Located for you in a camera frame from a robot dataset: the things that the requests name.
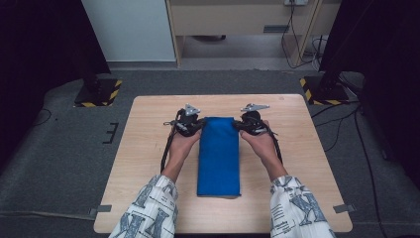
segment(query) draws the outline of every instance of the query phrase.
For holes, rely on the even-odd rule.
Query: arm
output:
[[[201,131],[194,136],[175,134],[169,148],[169,161],[154,176],[123,214],[110,237],[173,237],[178,210],[175,182],[185,159]]]
[[[271,237],[335,237],[312,192],[288,175],[271,136],[240,133],[262,160],[271,181]]]

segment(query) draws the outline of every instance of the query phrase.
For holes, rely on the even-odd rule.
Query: black and yellow hazard tape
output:
[[[300,85],[303,88],[303,92],[305,93],[306,100],[310,105],[338,105],[338,104],[347,104],[349,100],[317,100],[313,98],[313,94],[309,89],[309,86],[306,82],[305,78],[300,78]]]
[[[120,90],[120,86],[123,80],[115,80],[115,85],[109,93],[109,97],[106,101],[95,102],[95,101],[83,101],[79,103],[74,103],[75,107],[97,107],[97,106],[111,106],[115,100],[115,97]]]

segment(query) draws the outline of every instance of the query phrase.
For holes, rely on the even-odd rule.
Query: blue object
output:
[[[239,133],[233,117],[206,117],[201,132],[197,195],[240,196]]]

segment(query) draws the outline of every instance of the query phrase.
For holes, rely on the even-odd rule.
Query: wooden table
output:
[[[98,233],[110,233],[140,188],[159,173],[161,156],[170,131],[163,122],[174,119],[177,110],[190,103],[205,116],[235,117],[248,103],[268,104],[260,111],[278,134],[283,162],[291,175],[299,177],[314,193],[336,232],[349,232],[347,212],[336,213],[343,204],[305,101],[297,94],[139,96],[134,100],[123,138],[109,176],[94,224]],[[197,197],[196,143],[176,183],[179,199],[176,233],[269,233],[270,181],[260,159],[240,139],[241,194],[235,199]]]

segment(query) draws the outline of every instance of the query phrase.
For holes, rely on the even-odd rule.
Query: table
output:
[[[281,39],[291,15],[290,6],[277,0],[165,1],[178,65],[185,36],[278,33]],[[294,65],[300,64],[311,36],[329,34],[340,4],[341,0],[309,0],[306,6],[294,8],[292,23],[297,37],[291,29],[284,35],[284,47]]]
[[[174,119],[177,110],[190,103],[205,116],[235,117],[248,103],[268,104],[260,111],[278,134],[283,162],[291,175],[313,191],[336,232],[349,232],[353,225],[347,212],[336,213],[343,204],[336,181],[322,149],[305,101],[298,94],[171,95],[139,96],[129,119],[109,176],[94,224],[98,233],[110,233],[140,188],[159,173],[160,160],[170,131],[163,122]],[[269,233],[270,181],[251,146],[240,139],[242,196],[235,199],[198,197],[198,143],[186,159],[176,186],[179,210],[176,233]]]

